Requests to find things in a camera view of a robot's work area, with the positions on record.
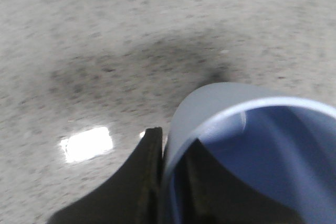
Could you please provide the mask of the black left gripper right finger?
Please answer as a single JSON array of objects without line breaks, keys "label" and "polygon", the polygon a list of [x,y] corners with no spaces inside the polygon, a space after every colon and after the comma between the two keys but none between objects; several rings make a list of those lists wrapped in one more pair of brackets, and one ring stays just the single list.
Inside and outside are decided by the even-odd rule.
[{"label": "black left gripper right finger", "polygon": [[300,223],[290,208],[252,189],[199,141],[179,161],[172,180],[175,223]]}]

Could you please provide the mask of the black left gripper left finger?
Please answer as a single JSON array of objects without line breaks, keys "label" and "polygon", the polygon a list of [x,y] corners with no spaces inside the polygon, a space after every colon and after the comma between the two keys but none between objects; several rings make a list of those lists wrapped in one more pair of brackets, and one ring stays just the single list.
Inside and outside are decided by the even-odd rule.
[{"label": "black left gripper left finger", "polygon": [[145,130],[134,151],[102,185],[54,213],[49,223],[157,223],[162,177],[160,127]]}]

